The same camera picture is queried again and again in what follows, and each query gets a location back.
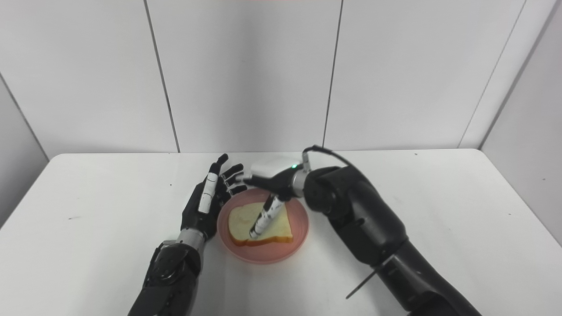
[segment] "black cable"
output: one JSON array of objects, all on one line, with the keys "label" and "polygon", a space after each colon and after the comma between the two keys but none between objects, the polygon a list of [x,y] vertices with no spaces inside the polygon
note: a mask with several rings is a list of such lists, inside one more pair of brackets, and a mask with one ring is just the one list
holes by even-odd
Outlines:
[{"label": "black cable", "polygon": [[339,161],[343,162],[344,164],[357,169],[357,167],[354,166],[349,160],[345,159],[344,157],[340,156],[339,154],[337,154],[337,153],[335,153],[332,150],[329,150],[327,148],[320,147],[318,145],[313,145],[311,147],[306,147],[305,150],[303,150],[302,152],[305,153],[305,152],[309,152],[309,151],[321,152],[323,154],[333,156],[333,157],[337,158]]},{"label": "black cable", "polygon": [[363,281],[361,281],[361,283],[359,283],[359,285],[356,286],[356,287],[353,289],[353,291],[351,291],[351,293],[349,293],[349,294],[346,296],[346,300],[349,299],[349,298],[351,297],[351,295],[355,294],[355,292],[357,292],[360,288],[362,288],[363,285],[365,285],[368,280],[370,280],[372,277],[374,277],[375,274],[377,274],[377,273],[380,271],[381,268],[382,268],[382,265],[376,266],[376,267],[373,269],[373,272],[371,272],[370,275],[368,275]]}]

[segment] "wall seam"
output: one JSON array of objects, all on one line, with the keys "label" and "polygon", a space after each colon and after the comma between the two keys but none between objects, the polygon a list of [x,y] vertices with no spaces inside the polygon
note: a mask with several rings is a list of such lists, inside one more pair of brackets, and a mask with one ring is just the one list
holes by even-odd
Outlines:
[{"label": "wall seam", "polygon": [[37,138],[37,135],[35,135],[35,132],[33,131],[33,128],[31,128],[31,125],[29,124],[28,119],[25,117],[24,112],[21,110],[21,107],[20,107],[19,103],[17,103],[16,97],[13,95],[12,90],[10,90],[10,87],[8,87],[8,83],[4,79],[4,76],[2,75],[2,73],[0,73],[0,81],[2,81],[2,84],[6,87],[6,90],[8,91],[8,94],[12,98],[13,104],[16,106],[17,110],[19,111],[19,113],[21,115],[21,118],[24,120],[25,125],[27,125],[27,127],[29,129],[29,132],[31,132],[31,135],[33,136],[33,139],[37,143],[37,146],[39,146],[39,149],[43,153],[43,156],[45,156],[45,159],[47,159],[47,161],[50,161],[49,157],[47,156],[47,153],[45,152],[45,149],[43,148],[43,146],[39,142],[39,139]]},{"label": "wall seam", "polygon": [[517,75],[515,76],[515,79],[513,80],[511,86],[509,87],[509,90],[507,91],[507,94],[505,95],[504,100],[501,102],[500,108],[497,110],[496,116],[494,116],[494,118],[492,120],[492,123],[490,124],[490,127],[488,127],[488,131],[486,132],[486,135],[484,135],[484,138],[482,139],[482,142],[480,143],[480,146],[478,146],[479,150],[482,150],[482,147],[486,143],[486,140],[488,140],[488,137],[490,136],[490,133],[492,132],[493,127],[496,125],[498,118],[500,117],[502,111],[504,110],[505,105],[507,104],[507,101],[511,97],[511,94],[513,93],[513,90],[517,86],[517,83],[519,82],[519,79],[523,75],[523,72],[525,71],[525,68],[527,68],[527,65],[529,64],[529,61],[531,60],[531,57],[533,56],[535,50],[537,50],[538,44],[541,42],[541,39],[544,36],[544,34],[546,32],[546,29],[549,27],[550,22],[552,21],[552,18],[554,17],[554,14],[556,13],[556,10],[560,6],[561,2],[562,2],[562,0],[557,0],[554,3],[554,5],[552,7],[552,10],[549,13],[549,16],[546,18],[545,24],[542,26],[541,31],[538,33],[537,39],[535,39],[535,41],[533,43],[533,47],[529,51],[529,54],[527,55],[527,57],[525,58],[525,61],[523,62],[521,68],[517,72]]},{"label": "wall seam", "polygon": [[486,85],[484,86],[484,90],[482,90],[482,93],[480,94],[480,97],[478,98],[478,102],[476,103],[476,107],[474,108],[474,111],[472,112],[472,115],[470,116],[470,120],[468,121],[468,124],[466,125],[466,128],[464,129],[464,132],[463,132],[462,136],[460,137],[459,144],[457,145],[457,148],[460,148],[460,145],[463,143],[463,139],[466,135],[466,132],[468,131],[468,128],[470,127],[470,123],[472,123],[472,120],[474,119],[474,115],[476,114],[476,111],[478,111],[478,107],[480,106],[480,102],[482,101],[482,98],[484,97],[484,94],[486,93],[486,90],[488,89],[488,85],[490,84],[490,81],[492,80],[492,77],[493,77],[494,73],[496,72],[496,68],[497,68],[497,65],[500,63],[501,56],[504,55],[505,48],[507,47],[507,44],[509,43],[509,39],[511,38],[511,35],[513,34],[513,30],[517,26],[517,22],[519,22],[519,18],[521,17],[521,13],[523,12],[523,9],[525,8],[526,4],[527,4],[527,0],[525,0],[523,2],[523,5],[521,6],[521,9],[519,10],[519,13],[517,14],[517,18],[515,19],[515,23],[513,23],[513,26],[511,27],[511,30],[509,31],[509,34],[507,35],[507,39],[504,43],[504,46],[502,47],[500,55],[498,56],[498,58],[496,60],[496,63],[492,68],[492,72],[490,73],[490,76],[488,77],[488,80],[486,81]]},{"label": "wall seam", "polygon": [[324,121],[324,134],[322,136],[322,147],[324,147],[324,142],[326,141],[326,130],[328,129],[328,115],[330,113],[330,101],[332,100],[332,85],[334,83],[334,70],[336,69],[336,55],[338,54],[339,27],[342,24],[342,11],[343,11],[343,0],[339,7],[338,30],[336,32],[336,45],[334,47],[334,60],[332,62],[332,75],[330,77],[330,90],[328,91],[328,104],[326,106],[326,120]]},{"label": "wall seam", "polygon": [[156,54],[156,62],[158,63],[158,70],[160,72],[160,80],[162,81],[162,87],[164,89],[164,96],[166,97],[166,105],[168,107],[168,114],[170,115],[170,123],[172,125],[172,131],[174,132],[174,140],[176,143],[176,149],[178,153],[181,152],[179,149],[178,134],[175,129],[174,115],[172,114],[172,108],[170,106],[170,98],[168,97],[168,90],[166,88],[166,80],[164,79],[164,72],[162,70],[162,63],[160,62],[160,54],[158,53],[158,45],[156,44],[156,37],[154,35],[154,28],[152,27],[152,19],[150,17],[150,10],[148,9],[147,0],[144,0],[144,9],[146,10],[146,17],[148,19],[148,27],[150,28],[150,35],[152,37],[152,44],[154,45],[154,53]]}]

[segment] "robotic forearm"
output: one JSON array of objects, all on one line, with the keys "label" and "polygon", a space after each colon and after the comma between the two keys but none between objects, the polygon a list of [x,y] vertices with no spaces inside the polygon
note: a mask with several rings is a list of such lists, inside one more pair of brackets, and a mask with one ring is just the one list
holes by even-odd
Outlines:
[{"label": "robotic forearm", "polygon": [[[195,188],[186,210],[199,202],[202,190],[203,182]],[[204,225],[182,225],[177,240],[165,241],[155,250],[129,316],[189,315],[202,267],[205,230]]]},{"label": "robotic forearm", "polygon": [[[338,157],[347,166],[310,170],[307,151]],[[410,315],[477,316],[478,311],[441,277],[410,243],[404,224],[377,190],[347,160],[321,147],[303,153],[303,164],[246,183],[283,196],[304,197],[326,215],[355,258],[378,273]]]}]

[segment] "black finger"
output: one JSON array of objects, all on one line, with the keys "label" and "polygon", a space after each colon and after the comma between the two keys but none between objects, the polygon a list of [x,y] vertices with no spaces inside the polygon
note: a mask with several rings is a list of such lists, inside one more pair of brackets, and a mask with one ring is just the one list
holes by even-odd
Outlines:
[{"label": "black finger", "polygon": [[227,190],[223,194],[217,195],[216,198],[219,201],[220,205],[223,206],[224,204],[226,204],[226,202],[228,202],[228,200],[230,200],[232,196],[244,192],[247,189],[247,186],[236,186],[230,190]]},{"label": "black finger", "polygon": [[238,193],[244,192],[247,189],[248,189],[247,186],[237,186],[237,187],[234,187],[234,188],[228,190],[228,193],[230,193],[230,195],[232,196],[232,195],[236,195]]},{"label": "black finger", "polygon": [[227,180],[224,181],[224,184],[226,184],[227,187],[230,187],[231,185],[235,184],[238,182],[238,180],[236,179],[237,176],[244,174],[244,172],[239,172],[234,174],[232,177],[228,178]]},{"label": "black finger", "polygon": [[226,184],[224,184],[224,181],[219,178],[219,181],[217,181],[216,187],[215,187],[215,194],[223,194],[228,190],[228,188],[226,187]]},{"label": "black finger", "polygon": [[233,165],[232,167],[230,167],[230,169],[228,169],[227,171],[225,171],[221,177],[223,179],[228,179],[230,177],[232,177],[233,174],[235,173],[239,173],[240,171],[244,170],[244,165],[243,164],[237,164],[237,165]]},{"label": "black finger", "polygon": [[222,166],[227,160],[228,160],[228,155],[227,155],[227,154],[223,154],[222,156],[220,156],[220,157],[217,159],[216,163]]}]

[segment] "silver joint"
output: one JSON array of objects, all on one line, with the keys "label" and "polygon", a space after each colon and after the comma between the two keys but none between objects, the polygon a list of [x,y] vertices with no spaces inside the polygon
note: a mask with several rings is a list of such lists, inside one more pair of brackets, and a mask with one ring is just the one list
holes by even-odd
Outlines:
[{"label": "silver joint", "polygon": [[310,160],[309,160],[309,153],[308,152],[302,153],[302,168],[307,173],[312,171],[312,168],[310,167]]},{"label": "silver joint", "polygon": [[186,228],[179,233],[177,243],[184,243],[188,246],[192,246],[199,254],[203,254],[203,247],[205,246],[205,237],[203,233],[193,229]]},{"label": "silver joint", "polygon": [[244,182],[244,180],[251,180],[252,177],[249,177],[243,173],[240,173],[235,176],[236,182]]},{"label": "silver joint", "polygon": [[168,246],[171,246],[171,245],[173,245],[173,244],[175,244],[175,240],[172,240],[172,239],[168,239],[168,240],[162,241],[162,245],[163,245],[164,247],[168,247]]},{"label": "silver joint", "polygon": [[293,179],[291,179],[291,187],[293,188],[293,193],[297,197],[303,197],[305,195],[305,180],[308,172],[304,169],[297,170],[294,175]]}]

